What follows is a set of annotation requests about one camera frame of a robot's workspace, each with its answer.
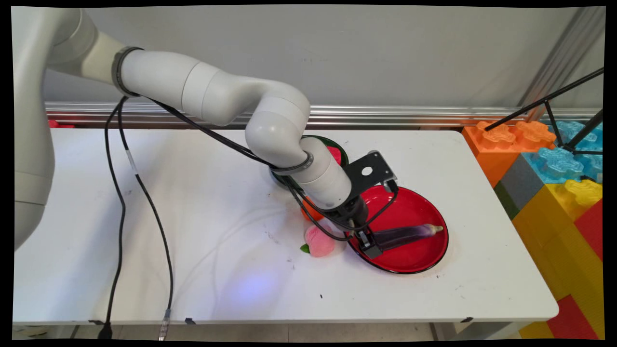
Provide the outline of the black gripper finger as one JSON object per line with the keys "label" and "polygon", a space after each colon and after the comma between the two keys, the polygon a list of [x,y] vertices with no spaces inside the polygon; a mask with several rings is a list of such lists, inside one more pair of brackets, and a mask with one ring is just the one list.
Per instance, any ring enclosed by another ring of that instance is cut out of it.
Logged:
{"label": "black gripper finger", "polygon": [[375,259],[383,254],[383,250],[377,243],[376,233],[370,227],[356,232],[356,240],[359,250],[368,259]]}

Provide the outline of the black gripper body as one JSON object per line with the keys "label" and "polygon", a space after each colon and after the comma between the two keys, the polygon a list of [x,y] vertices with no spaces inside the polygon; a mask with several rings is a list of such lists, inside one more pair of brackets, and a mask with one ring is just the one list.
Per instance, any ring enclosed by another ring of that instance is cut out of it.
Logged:
{"label": "black gripper body", "polygon": [[366,226],[368,207],[361,196],[356,196],[341,206],[324,211],[324,215],[345,238],[370,238]]}

